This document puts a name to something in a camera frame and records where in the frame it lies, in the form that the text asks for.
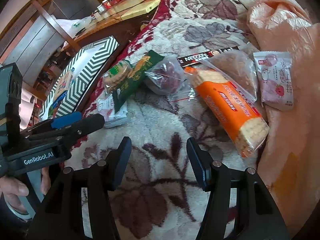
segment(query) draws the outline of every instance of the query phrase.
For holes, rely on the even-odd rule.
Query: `metal screw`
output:
[[[248,172],[249,174],[255,174],[255,173],[256,173],[256,170],[255,170],[254,168],[248,168],[248,169],[247,169],[247,172]]]
[[[97,165],[100,166],[100,167],[102,167],[102,166],[104,166],[104,165],[106,165],[106,164],[107,164],[107,162],[106,162],[105,160],[100,160],[100,161],[98,161],[98,163],[97,163]]]
[[[64,169],[63,169],[63,173],[64,174],[68,174],[68,173],[70,173],[72,171],[72,169],[70,168],[70,167],[65,167]]]
[[[219,161],[213,161],[212,165],[215,166],[215,167],[220,167],[222,165],[222,163],[219,162]]]

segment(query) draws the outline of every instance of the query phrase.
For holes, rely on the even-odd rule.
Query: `orange snack package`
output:
[[[215,70],[186,67],[192,86],[210,107],[242,157],[250,156],[265,140],[267,123],[233,83]]]

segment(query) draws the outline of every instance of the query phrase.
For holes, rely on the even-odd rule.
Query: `pink snack package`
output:
[[[254,52],[261,102],[268,106],[288,111],[293,108],[293,88],[291,83],[292,59],[289,52]]]

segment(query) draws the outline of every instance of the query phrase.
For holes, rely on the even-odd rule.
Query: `finger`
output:
[[[42,179],[41,179],[41,192],[46,195],[51,187],[51,180],[49,177],[49,167],[44,167],[41,169]]]
[[[13,177],[3,176],[0,178],[0,188],[4,194],[28,196],[29,190],[25,184]]]
[[[8,194],[4,194],[4,198],[18,212],[23,213],[23,214],[27,213],[27,210],[22,205],[22,203],[17,195],[12,194],[12,193],[8,193]]]

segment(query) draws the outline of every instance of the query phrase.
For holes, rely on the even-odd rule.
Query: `floral blanket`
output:
[[[119,57],[133,65],[150,49],[163,55],[187,56],[255,42],[236,19],[255,0],[161,0],[158,10],[139,36]],[[97,113],[97,98],[104,97],[102,81],[91,95],[84,116]],[[128,101],[130,121],[101,129],[74,146],[66,165],[87,168],[118,147],[124,136],[132,153],[122,184],[110,192],[121,239],[195,239],[209,193],[197,185],[186,153],[186,141],[196,138],[214,160],[233,169],[256,167],[256,156],[242,158],[201,100],[169,101],[142,86]],[[235,217],[236,191],[231,192],[230,223]],[[83,190],[84,227],[90,236],[86,190]]]

